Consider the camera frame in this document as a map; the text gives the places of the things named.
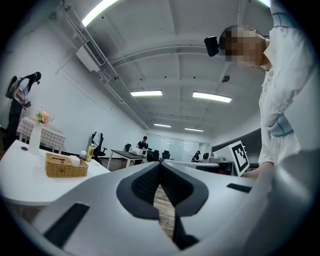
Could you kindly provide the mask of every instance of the white shirt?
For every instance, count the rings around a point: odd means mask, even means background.
[[[27,98],[27,95],[28,95],[28,90],[29,90],[29,87],[28,87],[27,85],[29,84],[29,81],[30,81],[30,80],[29,80],[28,78],[23,79],[23,80],[20,82],[20,84],[19,84],[19,86],[18,86],[18,88],[17,88],[17,90],[20,91],[20,95],[22,96],[23,101],[21,101],[21,100],[18,98],[17,92],[14,93],[14,99],[17,100],[20,104],[24,104],[25,101],[26,101],[26,98]]]
[[[267,127],[275,124],[279,115],[295,100],[308,77],[316,71],[316,62],[307,37],[298,28],[274,27],[264,54],[272,68],[265,73],[259,100],[262,140],[259,165],[264,162],[276,165],[283,158],[298,153],[301,146],[294,132],[274,137]]]

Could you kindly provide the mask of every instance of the vase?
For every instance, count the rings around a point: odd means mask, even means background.
[[[33,155],[37,155],[39,153],[42,127],[43,124],[36,121],[30,136],[29,152]]]

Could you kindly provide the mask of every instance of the person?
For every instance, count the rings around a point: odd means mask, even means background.
[[[141,150],[147,150],[148,149],[147,136],[144,136],[143,140],[139,141],[136,147]],[[135,160],[134,165],[135,166],[140,165],[141,162],[142,160]]]
[[[270,39],[246,25],[226,28],[219,39],[227,61],[265,69],[259,100],[262,147],[259,167],[242,175],[249,178],[257,178],[261,171],[301,150],[284,111],[316,71],[313,49],[303,30],[276,0],[271,1],[271,14]]]
[[[201,154],[201,153],[200,153],[200,151],[198,150],[198,151],[195,153],[194,157],[192,157],[191,162],[197,162],[197,163],[199,163],[199,155],[200,155],[200,154]]]
[[[3,139],[5,151],[15,141],[22,107],[24,106],[25,108],[29,108],[31,106],[31,101],[27,99],[27,95],[34,83],[40,83],[40,78],[41,73],[37,71],[33,74],[23,77],[17,86],[9,110],[9,123],[6,128],[7,136]]]

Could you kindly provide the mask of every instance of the checkered tablecloth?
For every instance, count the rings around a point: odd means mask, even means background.
[[[24,117],[21,119],[16,131],[30,137],[35,125],[36,123],[32,118]],[[42,126],[40,142],[52,146],[54,149],[61,149],[65,139],[66,137],[61,131],[47,124]]]

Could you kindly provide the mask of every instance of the black backpack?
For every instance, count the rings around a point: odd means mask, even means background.
[[[15,96],[15,92],[21,82],[23,78],[22,77],[19,77],[17,78],[16,76],[14,76],[10,83],[9,83],[9,86],[8,86],[8,89],[6,90],[6,93],[5,93],[5,96],[9,99],[13,99],[14,96]]]
[[[203,159],[208,159],[208,157],[209,157],[209,153],[204,153],[203,154]]]

